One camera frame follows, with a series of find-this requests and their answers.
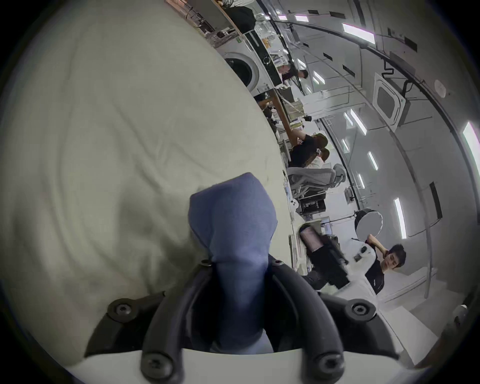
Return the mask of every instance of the long brown hair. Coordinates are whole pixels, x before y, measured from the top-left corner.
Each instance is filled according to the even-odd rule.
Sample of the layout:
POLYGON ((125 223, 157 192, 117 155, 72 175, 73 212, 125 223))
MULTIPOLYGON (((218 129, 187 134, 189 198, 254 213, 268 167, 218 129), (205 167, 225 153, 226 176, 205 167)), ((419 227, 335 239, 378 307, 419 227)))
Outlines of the long brown hair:
POLYGON ((310 165, 312 161, 315 160, 316 157, 317 157, 317 153, 316 152, 312 153, 310 157, 307 159, 307 161, 305 161, 305 163, 302 165, 302 168, 305 168, 306 166, 310 165))

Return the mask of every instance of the man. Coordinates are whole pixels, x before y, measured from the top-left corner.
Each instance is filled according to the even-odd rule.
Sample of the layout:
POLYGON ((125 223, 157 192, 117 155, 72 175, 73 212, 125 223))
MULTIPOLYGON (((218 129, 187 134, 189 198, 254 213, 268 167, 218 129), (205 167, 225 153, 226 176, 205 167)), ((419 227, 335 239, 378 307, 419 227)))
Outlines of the man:
POLYGON ((281 65, 277 67, 278 73, 282 75, 282 81, 291 79, 297 76, 301 79, 308 78, 308 71, 305 69, 297 70, 293 64, 281 65))
POLYGON ((380 262, 377 258, 365 274, 365 277, 375 291, 375 294, 378 295, 384 287, 385 272, 390 269, 401 267, 405 263, 407 254, 403 245, 396 244, 388 250, 373 235, 368 235, 366 243, 382 254, 382 261, 380 262))

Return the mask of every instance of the black t-shirt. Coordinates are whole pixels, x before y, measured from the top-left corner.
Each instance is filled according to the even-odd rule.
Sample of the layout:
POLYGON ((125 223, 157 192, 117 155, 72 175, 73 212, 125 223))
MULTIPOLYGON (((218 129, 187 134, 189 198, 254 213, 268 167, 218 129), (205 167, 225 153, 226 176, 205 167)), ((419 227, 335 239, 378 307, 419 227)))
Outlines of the black t-shirt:
POLYGON ((297 68, 295 68, 293 65, 291 65, 290 66, 290 71, 288 71, 287 73, 284 73, 282 75, 282 81, 291 79, 292 77, 298 76, 298 75, 299 75, 299 72, 298 72, 297 68))
POLYGON ((317 147, 315 146, 315 140, 309 135, 305 135, 305 140, 300 145, 293 147, 290 152, 290 158, 292 161, 288 164, 289 167, 304 167, 307 160, 317 153, 317 147))
POLYGON ((367 271, 365 274, 365 277, 367 278, 368 282, 373 288, 373 291, 375 292, 375 295, 378 295, 378 293, 384 288, 384 273, 382 272, 382 267, 380 266, 380 260, 376 259, 375 262, 372 264, 370 269, 367 271))

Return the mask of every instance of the short black hair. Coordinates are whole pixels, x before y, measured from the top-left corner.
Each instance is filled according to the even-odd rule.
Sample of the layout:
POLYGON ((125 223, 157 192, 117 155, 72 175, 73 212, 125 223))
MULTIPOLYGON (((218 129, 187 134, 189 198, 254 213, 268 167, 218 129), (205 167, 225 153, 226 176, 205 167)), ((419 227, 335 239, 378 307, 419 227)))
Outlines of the short black hair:
POLYGON ((399 268, 403 264, 405 264, 405 259, 407 258, 407 253, 405 252, 405 249, 403 248, 402 244, 395 244, 388 251, 388 253, 394 253, 398 257, 398 264, 395 268, 399 268))

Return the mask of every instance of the blue fabric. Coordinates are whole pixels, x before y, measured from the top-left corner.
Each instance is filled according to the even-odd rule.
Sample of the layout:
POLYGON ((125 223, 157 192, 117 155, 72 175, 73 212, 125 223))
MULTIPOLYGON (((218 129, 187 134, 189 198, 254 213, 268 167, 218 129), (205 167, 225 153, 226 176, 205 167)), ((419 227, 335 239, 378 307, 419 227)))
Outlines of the blue fabric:
POLYGON ((264 275, 277 225, 273 203, 245 173, 192 195, 188 217, 225 295, 217 343, 223 350, 247 347, 263 329, 264 275))

